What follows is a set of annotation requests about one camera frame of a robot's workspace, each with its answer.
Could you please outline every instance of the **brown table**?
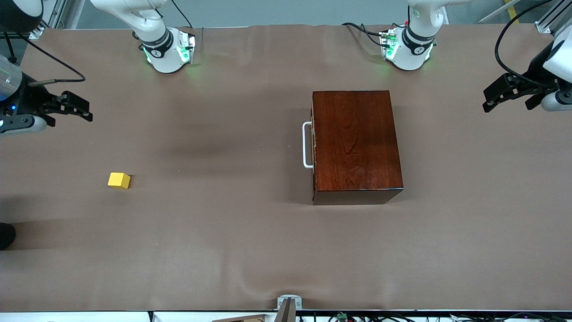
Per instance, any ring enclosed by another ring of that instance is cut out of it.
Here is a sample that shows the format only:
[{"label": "brown table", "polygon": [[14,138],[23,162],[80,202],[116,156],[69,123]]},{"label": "brown table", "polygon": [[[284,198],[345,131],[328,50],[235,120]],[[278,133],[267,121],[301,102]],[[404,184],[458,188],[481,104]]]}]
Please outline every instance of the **brown table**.
[{"label": "brown table", "polygon": [[[418,71],[341,26],[195,30],[196,65],[159,74],[128,30],[47,30],[91,102],[1,139],[2,311],[570,309],[572,112],[482,111],[502,26],[445,26]],[[517,25],[524,71],[548,42]],[[37,79],[73,74],[29,49]],[[389,89],[405,190],[387,205],[312,206],[301,124],[312,91]],[[126,191],[110,172],[133,175]]]}]

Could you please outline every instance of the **yellow cube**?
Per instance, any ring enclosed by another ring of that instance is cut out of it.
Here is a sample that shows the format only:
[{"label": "yellow cube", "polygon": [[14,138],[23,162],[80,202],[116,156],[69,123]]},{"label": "yellow cube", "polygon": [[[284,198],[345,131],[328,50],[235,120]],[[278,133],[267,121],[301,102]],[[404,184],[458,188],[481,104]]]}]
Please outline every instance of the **yellow cube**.
[{"label": "yellow cube", "polygon": [[115,189],[129,189],[129,181],[131,181],[130,176],[120,172],[111,172],[108,186]]}]

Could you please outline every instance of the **drawer handle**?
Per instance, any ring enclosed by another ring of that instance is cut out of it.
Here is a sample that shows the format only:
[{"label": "drawer handle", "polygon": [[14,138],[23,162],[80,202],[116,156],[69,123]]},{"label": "drawer handle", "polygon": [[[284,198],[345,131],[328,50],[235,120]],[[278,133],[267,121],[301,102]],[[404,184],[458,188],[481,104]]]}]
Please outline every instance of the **drawer handle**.
[{"label": "drawer handle", "polygon": [[313,169],[314,165],[308,164],[306,162],[306,125],[312,125],[312,122],[308,121],[308,122],[304,122],[304,124],[302,124],[302,159],[304,162],[304,168]]}]

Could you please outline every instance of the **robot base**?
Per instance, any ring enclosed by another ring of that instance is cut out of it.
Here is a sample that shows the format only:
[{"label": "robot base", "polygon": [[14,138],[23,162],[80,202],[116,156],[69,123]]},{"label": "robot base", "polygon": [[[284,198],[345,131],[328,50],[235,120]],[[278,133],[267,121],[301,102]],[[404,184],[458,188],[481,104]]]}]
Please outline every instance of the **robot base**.
[{"label": "robot base", "polygon": [[155,57],[154,51],[147,52],[147,61],[161,73],[173,73],[181,69],[183,65],[193,62],[193,53],[195,46],[195,37],[186,32],[182,32],[175,28],[168,28],[173,35],[173,45],[165,52],[163,57]]},{"label": "robot base", "polygon": [[382,57],[384,60],[391,61],[397,68],[402,70],[415,70],[420,68],[423,63],[429,59],[429,54],[433,45],[431,45],[423,54],[415,55],[411,50],[403,44],[403,29],[397,27],[387,32],[379,33],[381,44],[389,47],[381,47]]}]

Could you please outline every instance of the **wooden drawer cabinet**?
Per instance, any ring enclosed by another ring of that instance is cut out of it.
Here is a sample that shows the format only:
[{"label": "wooden drawer cabinet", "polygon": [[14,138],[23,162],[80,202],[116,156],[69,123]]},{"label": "wooden drawer cabinet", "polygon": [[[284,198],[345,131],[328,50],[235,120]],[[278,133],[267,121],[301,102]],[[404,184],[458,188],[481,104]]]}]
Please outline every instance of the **wooden drawer cabinet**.
[{"label": "wooden drawer cabinet", "polygon": [[314,92],[311,125],[315,205],[382,204],[403,190],[389,91]]}]

